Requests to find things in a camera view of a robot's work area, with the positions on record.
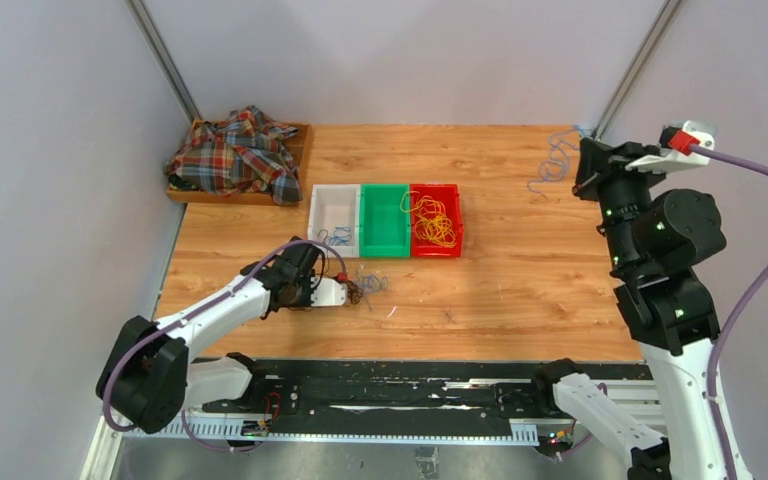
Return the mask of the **aluminium rail frame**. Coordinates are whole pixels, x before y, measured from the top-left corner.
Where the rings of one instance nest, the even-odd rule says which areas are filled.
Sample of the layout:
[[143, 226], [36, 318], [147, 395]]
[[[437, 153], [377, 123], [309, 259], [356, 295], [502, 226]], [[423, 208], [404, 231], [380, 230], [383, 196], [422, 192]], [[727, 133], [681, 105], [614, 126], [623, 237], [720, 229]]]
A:
[[[647, 364], [586, 363], [597, 388], [653, 430], [666, 430]], [[275, 433], [263, 420], [204, 405], [162, 430], [100, 423], [85, 479], [623, 479], [620, 458], [579, 421], [544, 430], [513, 420], [501, 437]]]

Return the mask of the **plaid cloth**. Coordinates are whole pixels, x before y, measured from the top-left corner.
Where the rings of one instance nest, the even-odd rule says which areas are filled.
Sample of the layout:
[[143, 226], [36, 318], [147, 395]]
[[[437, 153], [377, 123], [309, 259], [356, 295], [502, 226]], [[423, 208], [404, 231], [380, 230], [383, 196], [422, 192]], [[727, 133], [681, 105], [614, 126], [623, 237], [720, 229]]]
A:
[[286, 142], [299, 128], [249, 105], [225, 119], [194, 121], [162, 169], [169, 185], [226, 198], [264, 194], [277, 205], [303, 199], [298, 165]]

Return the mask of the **red plastic bin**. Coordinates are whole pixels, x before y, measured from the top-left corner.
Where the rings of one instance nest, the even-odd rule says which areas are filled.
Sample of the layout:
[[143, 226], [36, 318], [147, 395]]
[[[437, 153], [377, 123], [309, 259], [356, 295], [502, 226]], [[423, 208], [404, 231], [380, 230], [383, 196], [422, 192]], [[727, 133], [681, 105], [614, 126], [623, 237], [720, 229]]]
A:
[[464, 226], [456, 184], [411, 184], [407, 209], [413, 257], [462, 256]]

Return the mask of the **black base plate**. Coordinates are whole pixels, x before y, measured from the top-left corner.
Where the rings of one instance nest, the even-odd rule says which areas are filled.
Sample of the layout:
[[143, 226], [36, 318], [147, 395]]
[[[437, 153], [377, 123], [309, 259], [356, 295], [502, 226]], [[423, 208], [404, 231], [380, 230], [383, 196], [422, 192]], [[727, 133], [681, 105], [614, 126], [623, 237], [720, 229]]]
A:
[[511, 421], [566, 429], [543, 404], [534, 362], [396, 360], [258, 361], [253, 386], [209, 413], [263, 420], [275, 433], [385, 437], [501, 437]]

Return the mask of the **wooden tray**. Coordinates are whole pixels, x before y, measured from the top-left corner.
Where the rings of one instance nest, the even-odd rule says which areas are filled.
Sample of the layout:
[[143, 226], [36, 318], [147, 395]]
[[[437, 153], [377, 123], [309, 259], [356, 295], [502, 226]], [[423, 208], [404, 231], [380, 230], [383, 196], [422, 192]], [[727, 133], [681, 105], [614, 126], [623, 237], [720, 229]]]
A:
[[[307, 171], [313, 150], [315, 130], [312, 124], [291, 123], [298, 129], [298, 133], [284, 142], [285, 147], [292, 154], [297, 166], [297, 179], [302, 190], [302, 198], [305, 199], [305, 185], [307, 184]], [[166, 190], [167, 197], [179, 204], [220, 204], [220, 205], [256, 205], [276, 206], [272, 197], [267, 194], [247, 192], [234, 196], [217, 196], [202, 191], [183, 191], [169, 186]]]

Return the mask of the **green plastic bin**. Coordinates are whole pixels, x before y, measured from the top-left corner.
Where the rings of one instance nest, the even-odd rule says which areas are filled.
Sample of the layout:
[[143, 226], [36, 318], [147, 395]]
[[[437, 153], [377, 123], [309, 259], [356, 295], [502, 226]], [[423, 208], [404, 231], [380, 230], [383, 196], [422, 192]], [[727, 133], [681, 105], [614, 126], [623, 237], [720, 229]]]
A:
[[408, 184], [361, 185], [358, 240], [362, 258], [410, 256], [408, 191]]

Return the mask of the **white plastic bin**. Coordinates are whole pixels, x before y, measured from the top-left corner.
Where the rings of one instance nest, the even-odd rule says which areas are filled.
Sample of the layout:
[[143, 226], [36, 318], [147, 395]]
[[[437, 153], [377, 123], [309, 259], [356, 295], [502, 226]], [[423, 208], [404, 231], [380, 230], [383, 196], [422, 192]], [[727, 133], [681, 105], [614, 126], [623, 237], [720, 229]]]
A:
[[307, 237], [334, 248], [343, 258], [359, 258], [359, 184], [315, 184]]

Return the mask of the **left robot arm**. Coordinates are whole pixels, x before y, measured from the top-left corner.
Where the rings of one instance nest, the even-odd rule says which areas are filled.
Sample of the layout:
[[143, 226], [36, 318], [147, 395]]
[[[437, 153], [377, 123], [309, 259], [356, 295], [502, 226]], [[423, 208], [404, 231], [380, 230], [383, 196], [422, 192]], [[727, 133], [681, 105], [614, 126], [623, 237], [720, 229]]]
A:
[[227, 285], [158, 320], [136, 315], [115, 339], [96, 385], [107, 425], [117, 432], [156, 433], [186, 409], [229, 400], [243, 413], [258, 411], [266, 386], [250, 359], [226, 355], [199, 362], [207, 347], [245, 323], [282, 309], [314, 306], [326, 245], [292, 238], [244, 267]]

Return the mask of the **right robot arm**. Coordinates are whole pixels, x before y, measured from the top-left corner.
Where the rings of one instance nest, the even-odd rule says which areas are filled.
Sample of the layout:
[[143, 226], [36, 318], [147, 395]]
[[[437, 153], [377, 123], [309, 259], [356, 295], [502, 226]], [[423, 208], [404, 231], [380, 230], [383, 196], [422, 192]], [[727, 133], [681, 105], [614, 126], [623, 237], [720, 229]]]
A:
[[662, 140], [612, 147], [582, 139], [572, 191], [600, 207], [617, 306], [655, 382], [665, 432], [632, 417], [569, 359], [536, 374], [531, 400], [544, 416], [563, 412], [583, 424], [631, 479], [746, 479], [709, 366], [721, 338], [714, 301], [693, 270], [725, 248], [721, 215], [712, 196], [695, 190], [651, 196], [669, 172], [704, 162], [686, 132], [670, 128]]

